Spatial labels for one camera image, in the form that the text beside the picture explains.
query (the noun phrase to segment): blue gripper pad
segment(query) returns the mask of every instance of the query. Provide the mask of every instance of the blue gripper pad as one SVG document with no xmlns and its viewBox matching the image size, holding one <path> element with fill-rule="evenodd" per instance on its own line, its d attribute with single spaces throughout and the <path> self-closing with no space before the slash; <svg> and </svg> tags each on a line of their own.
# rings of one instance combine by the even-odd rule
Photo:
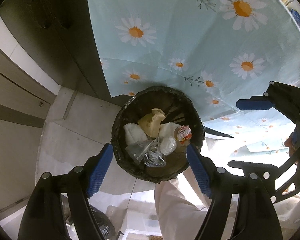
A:
<svg viewBox="0 0 300 240">
<path fill-rule="evenodd" d="M 188 145 L 186 156 L 201 192 L 212 198 L 211 181 L 216 166 L 210 158 L 201 156 L 198 149 L 192 144 Z"/>
<path fill-rule="evenodd" d="M 96 165 L 92 168 L 92 172 L 89 176 L 89 184 L 87 188 L 88 198 L 91 198 L 93 194 L 97 193 L 101 187 L 102 181 L 112 161 L 112 157 L 113 157 L 112 145 L 106 143 L 103 149 L 100 151 L 99 155 L 90 158 L 95 158 L 95 157 L 98 158 L 98 161 Z"/>
</svg>

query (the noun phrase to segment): white flower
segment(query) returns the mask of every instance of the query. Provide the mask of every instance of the white flower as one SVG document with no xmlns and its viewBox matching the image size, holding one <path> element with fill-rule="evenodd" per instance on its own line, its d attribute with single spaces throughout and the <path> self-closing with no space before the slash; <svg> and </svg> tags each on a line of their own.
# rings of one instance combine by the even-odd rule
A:
<svg viewBox="0 0 300 240">
<path fill-rule="evenodd" d="M 169 66 L 170 66 L 170 69 L 174 68 L 179 71 L 186 71 L 189 68 L 188 64 L 186 63 L 186 60 L 181 59 L 181 58 L 170 59 Z"/>
<path fill-rule="evenodd" d="M 204 82 L 203 85 L 207 90 L 215 88 L 218 85 L 217 82 L 213 81 L 212 74 L 208 74 L 207 72 L 202 71 L 201 72 L 201 77 L 202 77 L 203 82 Z"/>
<path fill-rule="evenodd" d="M 156 37 L 150 34 L 156 33 L 156 31 L 148 30 L 150 23 L 141 25 L 140 18 L 133 19 L 132 17 L 128 19 L 129 22 L 127 22 L 125 18 L 121 18 L 121 20 L 125 26 L 116 26 L 116 28 L 124 31 L 123 33 L 119 33 L 122 42 L 131 41 L 132 46 L 136 46 L 139 41 L 144 47 L 146 47 L 144 41 L 154 44 L 153 40 L 155 40 Z"/>
<path fill-rule="evenodd" d="M 254 54 L 251 53 L 248 56 L 247 53 L 243 54 L 243 57 L 233 59 L 236 63 L 231 63 L 229 66 L 232 67 L 234 74 L 238 74 L 242 79 L 246 79 L 249 74 L 251 78 L 257 78 L 257 74 L 261 74 L 265 66 L 261 65 L 264 62 L 263 58 L 254 59 Z"/>
<path fill-rule="evenodd" d="M 106 59 L 100 58 L 100 63 L 102 69 L 108 69 L 109 68 L 109 62 Z"/>
<path fill-rule="evenodd" d="M 269 123 L 269 119 L 267 118 L 259 119 L 259 124 L 261 125 L 267 125 L 268 123 Z"/>
<path fill-rule="evenodd" d="M 130 81 L 142 81 L 142 80 L 144 80 L 144 78 L 142 76 L 140 76 L 140 74 L 136 71 L 126 70 L 125 72 L 123 72 L 123 74 L 126 77 L 128 77 Z"/>
<path fill-rule="evenodd" d="M 220 0 L 220 2 L 223 4 L 220 11 L 227 12 L 223 18 L 226 20 L 236 18 L 232 26 L 234 30 L 240 30 L 243 21 L 247 32 L 253 28 L 259 29 L 255 19 L 264 25 L 268 22 L 268 17 L 256 11 L 266 7 L 264 2 L 258 0 Z"/>
<path fill-rule="evenodd" d="M 223 105 L 223 103 L 217 98 L 208 98 L 207 103 L 209 103 L 213 107 L 219 107 Z"/>
</svg>

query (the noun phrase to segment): wall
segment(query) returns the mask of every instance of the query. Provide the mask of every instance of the wall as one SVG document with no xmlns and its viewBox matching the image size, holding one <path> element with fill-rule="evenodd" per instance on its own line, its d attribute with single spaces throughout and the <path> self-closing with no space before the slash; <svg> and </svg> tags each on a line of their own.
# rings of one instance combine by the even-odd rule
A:
<svg viewBox="0 0 300 240">
<path fill-rule="evenodd" d="M 13 37 L 0 16 L 0 49 L 23 71 L 36 80 L 49 91 L 58 94 L 58 85 L 42 68 L 26 53 L 17 40 Z"/>
</svg>

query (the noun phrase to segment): white bin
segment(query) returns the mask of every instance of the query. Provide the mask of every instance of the white bin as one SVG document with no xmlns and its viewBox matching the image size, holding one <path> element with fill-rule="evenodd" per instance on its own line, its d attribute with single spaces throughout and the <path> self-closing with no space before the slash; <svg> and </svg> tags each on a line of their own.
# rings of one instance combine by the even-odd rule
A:
<svg viewBox="0 0 300 240">
<path fill-rule="evenodd" d="M 129 233 L 161 236 L 159 222 L 156 216 L 127 210 L 120 231 L 123 233 L 122 240 L 126 240 Z"/>
</svg>

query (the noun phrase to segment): trash can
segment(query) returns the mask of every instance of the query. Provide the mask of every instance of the trash can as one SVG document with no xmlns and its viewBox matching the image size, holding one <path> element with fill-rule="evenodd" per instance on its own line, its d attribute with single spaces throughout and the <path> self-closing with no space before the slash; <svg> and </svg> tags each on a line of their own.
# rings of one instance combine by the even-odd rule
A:
<svg viewBox="0 0 300 240">
<path fill-rule="evenodd" d="M 190 142 L 199 150 L 204 140 L 204 130 L 201 119 L 193 106 L 192 101 L 181 91 L 164 86 L 149 87 L 131 98 L 117 114 L 112 126 L 112 139 L 114 156 L 118 165 L 132 176 L 154 183 L 167 181 L 176 177 L 189 167 L 186 153 L 171 153 L 166 156 L 167 165 L 152 168 L 143 162 L 136 164 L 128 153 L 123 126 L 127 123 L 136 123 L 144 115 L 151 113 L 151 109 L 159 108 L 166 114 L 161 122 L 174 122 L 180 125 L 189 125 L 192 132 Z"/>
</svg>

